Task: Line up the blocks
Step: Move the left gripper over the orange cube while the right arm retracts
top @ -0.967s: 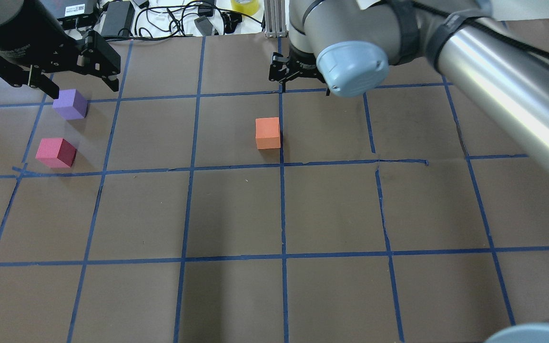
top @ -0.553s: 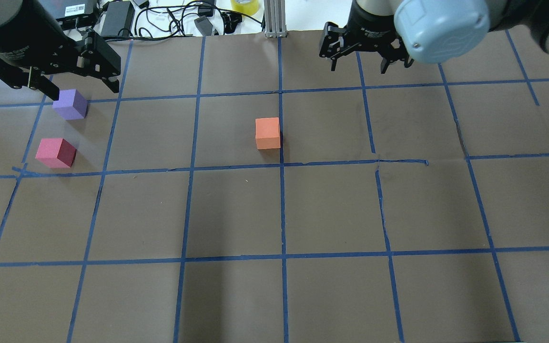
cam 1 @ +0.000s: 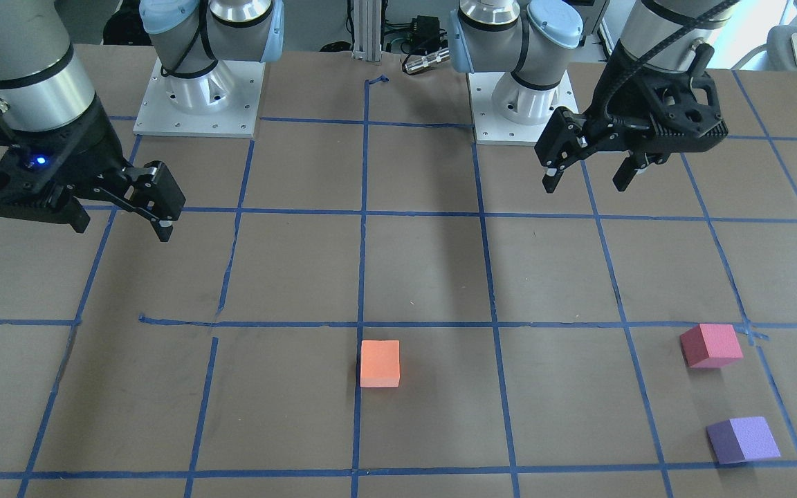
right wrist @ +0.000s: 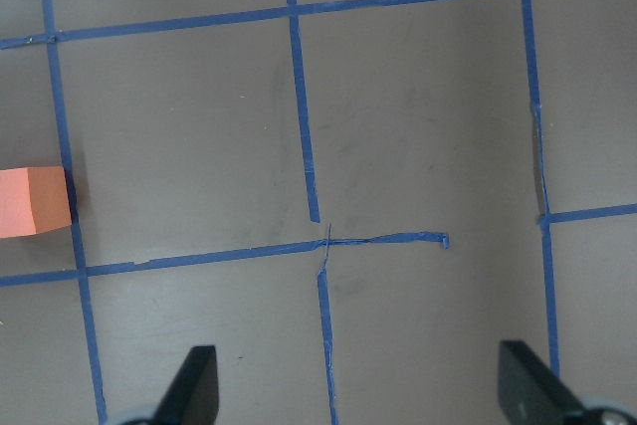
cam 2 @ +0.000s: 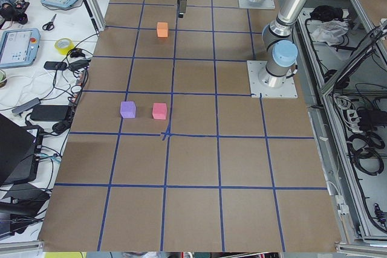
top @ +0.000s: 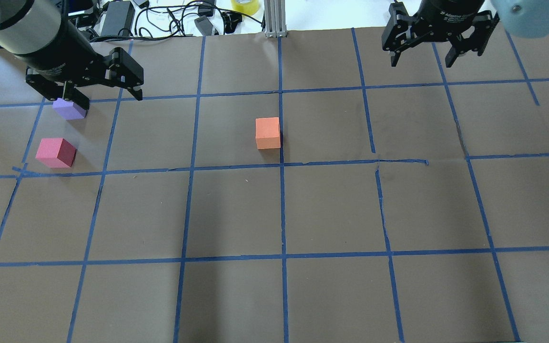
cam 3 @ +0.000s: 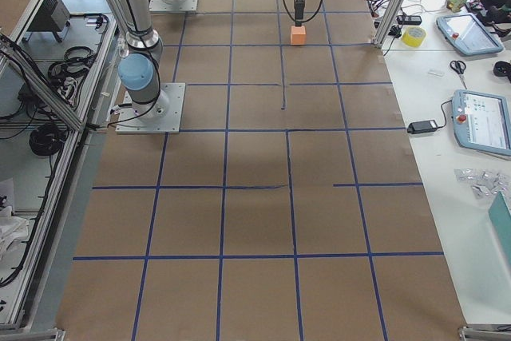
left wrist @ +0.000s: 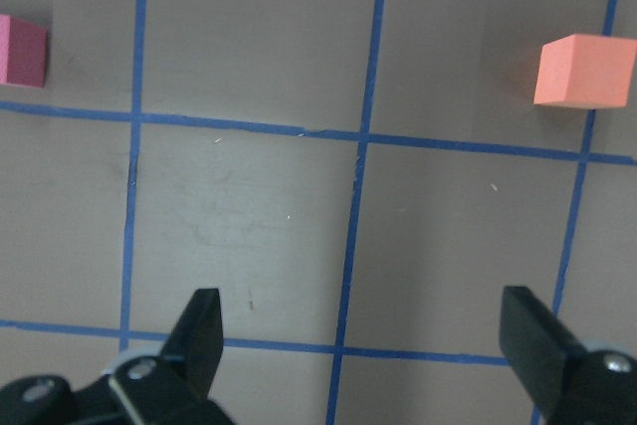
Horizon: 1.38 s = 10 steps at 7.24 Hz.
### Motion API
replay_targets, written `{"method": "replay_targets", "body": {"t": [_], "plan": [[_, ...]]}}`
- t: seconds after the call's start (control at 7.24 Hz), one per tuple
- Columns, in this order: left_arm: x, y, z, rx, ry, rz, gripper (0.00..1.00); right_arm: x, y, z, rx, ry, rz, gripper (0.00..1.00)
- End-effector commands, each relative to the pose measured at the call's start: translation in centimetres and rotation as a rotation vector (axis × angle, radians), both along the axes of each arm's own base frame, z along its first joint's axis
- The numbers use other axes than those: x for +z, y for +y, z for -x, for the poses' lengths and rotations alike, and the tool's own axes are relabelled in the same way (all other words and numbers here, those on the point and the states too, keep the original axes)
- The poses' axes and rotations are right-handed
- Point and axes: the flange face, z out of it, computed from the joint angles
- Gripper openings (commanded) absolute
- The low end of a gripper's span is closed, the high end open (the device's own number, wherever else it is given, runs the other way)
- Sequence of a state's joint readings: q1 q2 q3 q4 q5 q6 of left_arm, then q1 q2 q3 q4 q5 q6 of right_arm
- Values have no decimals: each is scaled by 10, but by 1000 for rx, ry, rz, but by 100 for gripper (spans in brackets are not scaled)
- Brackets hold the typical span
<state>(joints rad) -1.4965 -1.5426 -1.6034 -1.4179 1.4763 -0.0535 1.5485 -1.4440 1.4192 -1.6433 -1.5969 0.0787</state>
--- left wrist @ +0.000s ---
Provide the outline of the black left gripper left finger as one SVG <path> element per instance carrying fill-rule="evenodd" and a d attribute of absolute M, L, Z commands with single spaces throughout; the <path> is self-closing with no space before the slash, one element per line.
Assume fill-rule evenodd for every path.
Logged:
<path fill-rule="evenodd" d="M 217 289 L 196 290 L 159 352 L 122 362 L 108 379 L 127 424 L 231 424 L 208 398 L 223 352 Z"/>

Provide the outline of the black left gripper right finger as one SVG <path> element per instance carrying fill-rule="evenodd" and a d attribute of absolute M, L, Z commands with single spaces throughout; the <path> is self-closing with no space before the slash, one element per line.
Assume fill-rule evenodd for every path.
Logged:
<path fill-rule="evenodd" d="M 499 345 L 546 424 L 636 422 L 636 358 L 583 344 L 529 288 L 503 288 Z"/>

